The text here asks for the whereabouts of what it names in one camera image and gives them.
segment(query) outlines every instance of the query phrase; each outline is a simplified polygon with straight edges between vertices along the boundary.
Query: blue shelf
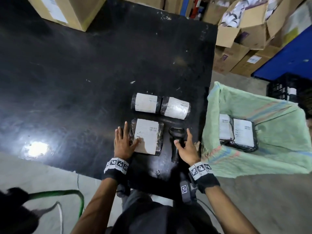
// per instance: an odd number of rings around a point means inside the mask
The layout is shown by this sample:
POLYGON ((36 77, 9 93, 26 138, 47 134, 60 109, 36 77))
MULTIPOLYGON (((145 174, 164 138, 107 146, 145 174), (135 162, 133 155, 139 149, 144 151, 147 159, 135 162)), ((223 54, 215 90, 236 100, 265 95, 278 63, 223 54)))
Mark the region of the blue shelf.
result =
POLYGON ((275 80, 286 72, 312 79, 312 26, 260 67, 254 76, 275 80))

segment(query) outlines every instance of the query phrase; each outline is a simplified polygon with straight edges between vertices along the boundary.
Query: person's right hand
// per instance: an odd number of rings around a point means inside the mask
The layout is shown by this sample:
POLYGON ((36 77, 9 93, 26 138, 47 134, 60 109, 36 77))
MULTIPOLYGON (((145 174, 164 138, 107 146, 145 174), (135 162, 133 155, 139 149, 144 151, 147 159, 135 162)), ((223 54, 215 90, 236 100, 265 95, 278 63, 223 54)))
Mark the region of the person's right hand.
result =
POLYGON ((193 136, 190 132, 190 129, 187 128, 188 139, 185 142, 185 147, 182 148, 178 140, 174 141, 175 146, 177 147, 180 157, 188 165, 193 166, 195 163, 200 162, 200 157, 198 156, 195 145, 193 144, 193 136))

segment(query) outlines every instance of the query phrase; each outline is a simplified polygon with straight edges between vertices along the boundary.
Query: table surface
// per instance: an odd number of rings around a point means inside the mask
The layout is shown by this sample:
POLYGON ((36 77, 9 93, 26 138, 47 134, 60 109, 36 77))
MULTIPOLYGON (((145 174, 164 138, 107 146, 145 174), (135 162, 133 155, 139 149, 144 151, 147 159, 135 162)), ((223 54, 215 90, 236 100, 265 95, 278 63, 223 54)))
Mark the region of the table surface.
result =
POLYGON ((130 183, 174 199, 168 130, 190 128, 200 140, 216 34, 214 25, 123 0, 106 2, 87 32, 41 19, 27 0, 0 0, 0 150, 101 179, 118 126, 163 122, 161 155, 134 154, 130 183), (190 117, 132 111, 134 93, 188 101, 190 117), (47 152, 32 157, 40 142, 47 152))

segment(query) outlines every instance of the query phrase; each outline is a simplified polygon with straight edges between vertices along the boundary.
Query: green sack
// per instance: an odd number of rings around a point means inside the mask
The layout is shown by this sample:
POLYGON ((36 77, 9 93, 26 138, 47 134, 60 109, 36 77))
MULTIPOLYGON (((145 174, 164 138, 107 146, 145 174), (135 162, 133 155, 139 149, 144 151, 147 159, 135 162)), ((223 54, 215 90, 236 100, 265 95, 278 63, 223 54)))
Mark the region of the green sack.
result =
POLYGON ((208 95, 202 160, 208 161, 214 174, 220 177, 309 173, 312 170, 312 145, 305 113, 295 103, 215 82, 208 95), (254 122, 259 149, 244 153, 221 146, 220 114, 254 122))

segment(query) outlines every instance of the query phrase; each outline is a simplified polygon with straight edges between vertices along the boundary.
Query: black crate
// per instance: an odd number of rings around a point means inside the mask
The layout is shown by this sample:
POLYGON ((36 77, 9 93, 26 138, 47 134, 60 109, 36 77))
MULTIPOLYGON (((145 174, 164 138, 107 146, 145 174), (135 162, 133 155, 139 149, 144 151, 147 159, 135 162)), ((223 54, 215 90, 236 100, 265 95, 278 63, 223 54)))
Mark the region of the black crate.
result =
POLYGON ((285 73, 267 86, 267 96, 298 103, 307 118, 312 117, 312 81, 299 75, 285 73), (295 88, 297 94, 288 94, 288 87, 295 88))

